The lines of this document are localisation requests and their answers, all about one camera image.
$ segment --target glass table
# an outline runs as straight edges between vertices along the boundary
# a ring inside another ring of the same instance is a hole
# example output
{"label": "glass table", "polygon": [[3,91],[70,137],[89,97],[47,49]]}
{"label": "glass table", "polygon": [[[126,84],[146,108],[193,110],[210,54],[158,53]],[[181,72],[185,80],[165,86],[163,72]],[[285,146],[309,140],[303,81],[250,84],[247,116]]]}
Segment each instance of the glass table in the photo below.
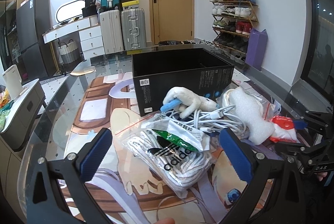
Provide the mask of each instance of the glass table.
{"label": "glass table", "polygon": [[[282,115],[300,118],[305,113],[305,107],[271,79],[213,46],[159,46],[91,58],[81,62],[54,92],[29,140],[18,178],[18,197],[25,215],[25,193],[40,157],[48,161],[64,159],[70,152],[78,152],[85,143],[90,142],[102,127],[118,132],[139,118],[131,82],[131,55],[179,48],[206,48],[234,64],[234,77],[237,80],[247,81],[257,93],[279,102]],[[123,92],[122,97],[113,96],[110,92],[117,85]],[[96,112],[89,112],[87,106],[93,105]],[[226,195],[232,190],[241,193],[246,183],[238,178],[225,153],[219,148],[218,140],[213,138],[212,143],[216,147],[213,155],[218,160],[184,200],[176,197],[144,162],[134,157],[115,137],[97,171],[98,176],[86,186],[115,223],[149,224],[164,217],[173,217],[178,223],[218,223],[230,208]],[[263,207],[271,183],[268,180],[254,212]],[[60,181],[60,185],[72,214],[82,220],[66,182]]]}

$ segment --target black refrigerator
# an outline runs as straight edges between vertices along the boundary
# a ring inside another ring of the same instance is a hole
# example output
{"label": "black refrigerator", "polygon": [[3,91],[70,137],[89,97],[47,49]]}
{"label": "black refrigerator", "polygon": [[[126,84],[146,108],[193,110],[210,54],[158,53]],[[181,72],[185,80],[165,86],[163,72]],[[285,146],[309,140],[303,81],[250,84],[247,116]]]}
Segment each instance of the black refrigerator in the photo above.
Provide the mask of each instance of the black refrigerator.
{"label": "black refrigerator", "polygon": [[49,0],[29,0],[16,11],[19,46],[29,80],[54,75],[56,66],[51,43],[44,43],[43,34],[51,28]]}

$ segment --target white suitcase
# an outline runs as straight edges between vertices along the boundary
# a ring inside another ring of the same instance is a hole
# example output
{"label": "white suitcase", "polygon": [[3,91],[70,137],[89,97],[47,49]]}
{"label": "white suitcase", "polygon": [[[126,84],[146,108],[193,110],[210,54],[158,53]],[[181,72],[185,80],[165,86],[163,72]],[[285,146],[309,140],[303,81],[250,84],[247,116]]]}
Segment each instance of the white suitcase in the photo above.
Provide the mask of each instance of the white suitcase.
{"label": "white suitcase", "polygon": [[100,14],[101,33],[105,53],[124,50],[121,18],[119,10],[111,10]]}

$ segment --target screw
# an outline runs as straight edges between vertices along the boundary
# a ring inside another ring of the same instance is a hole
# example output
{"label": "screw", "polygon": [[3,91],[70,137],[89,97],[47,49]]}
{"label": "screw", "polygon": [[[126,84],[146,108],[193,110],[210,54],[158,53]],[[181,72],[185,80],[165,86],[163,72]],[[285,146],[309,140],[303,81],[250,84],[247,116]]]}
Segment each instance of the screw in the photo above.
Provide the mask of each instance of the screw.
{"label": "screw", "polygon": [[258,152],[256,154],[256,158],[259,159],[259,160],[263,160],[264,159],[264,154],[262,152]]}
{"label": "screw", "polygon": [[295,161],[295,159],[291,156],[288,156],[288,162],[289,163],[293,163]]}
{"label": "screw", "polygon": [[38,164],[43,164],[45,162],[45,158],[44,157],[41,157],[37,160],[37,163]]}
{"label": "screw", "polygon": [[67,159],[69,160],[74,160],[76,158],[76,154],[75,153],[70,153],[69,155],[67,155]]}

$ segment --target adidas logo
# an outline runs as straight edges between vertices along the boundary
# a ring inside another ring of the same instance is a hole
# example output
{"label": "adidas logo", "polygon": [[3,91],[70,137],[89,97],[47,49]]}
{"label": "adidas logo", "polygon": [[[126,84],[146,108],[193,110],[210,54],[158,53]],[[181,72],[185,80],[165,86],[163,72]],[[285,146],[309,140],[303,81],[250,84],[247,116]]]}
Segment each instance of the adidas logo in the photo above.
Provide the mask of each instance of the adidas logo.
{"label": "adidas logo", "polygon": [[165,138],[161,136],[157,136],[157,141],[162,148],[150,148],[146,152],[151,153],[154,156],[170,156],[173,155],[170,159],[170,161],[164,165],[164,169],[166,171],[169,171],[173,168],[173,166],[178,165],[182,162],[183,159],[185,159],[188,154],[191,153],[190,150],[185,149],[185,151],[182,151],[180,149],[180,146],[175,145]]}

